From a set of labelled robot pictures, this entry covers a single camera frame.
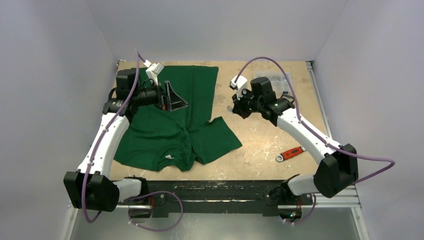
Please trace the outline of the green t-shirt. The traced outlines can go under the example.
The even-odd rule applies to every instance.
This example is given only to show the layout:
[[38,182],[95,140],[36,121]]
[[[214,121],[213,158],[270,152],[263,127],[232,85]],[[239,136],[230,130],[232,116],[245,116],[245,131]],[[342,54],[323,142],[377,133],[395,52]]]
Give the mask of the green t-shirt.
[[188,106],[175,111],[140,107],[120,140],[115,161],[155,172],[169,166],[185,172],[195,162],[209,164],[240,148],[224,119],[212,118],[218,72],[216,66],[166,66],[159,82],[170,82]]

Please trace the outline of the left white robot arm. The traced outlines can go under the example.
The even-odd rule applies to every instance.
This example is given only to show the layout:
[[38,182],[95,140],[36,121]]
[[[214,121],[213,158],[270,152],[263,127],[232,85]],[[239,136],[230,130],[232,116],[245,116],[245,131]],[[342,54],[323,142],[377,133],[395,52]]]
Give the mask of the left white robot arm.
[[141,80],[136,68],[120,70],[116,87],[103,105],[100,127],[86,157],[75,171],[65,173],[63,183],[74,208],[112,212],[119,203],[131,199],[138,205],[149,199],[147,181],[142,177],[109,179],[119,143],[140,107],[153,106],[167,112],[188,107],[171,82],[158,82],[159,72],[146,70]]

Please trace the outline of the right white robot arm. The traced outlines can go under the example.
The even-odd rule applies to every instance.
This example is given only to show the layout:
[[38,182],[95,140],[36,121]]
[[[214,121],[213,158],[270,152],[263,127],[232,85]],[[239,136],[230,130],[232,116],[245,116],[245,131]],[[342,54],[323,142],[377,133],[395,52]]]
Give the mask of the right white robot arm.
[[313,157],[318,165],[314,174],[294,175],[285,180],[277,191],[282,200],[294,203],[303,194],[319,193],[332,198],[358,180],[357,151],[351,144],[340,145],[326,136],[297,114],[294,104],[285,97],[276,97],[271,81],[266,77],[250,81],[235,76],[229,87],[235,91],[232,96],[232,112],[243,119],[252,113],[259,113],[274,126],[288,133]]

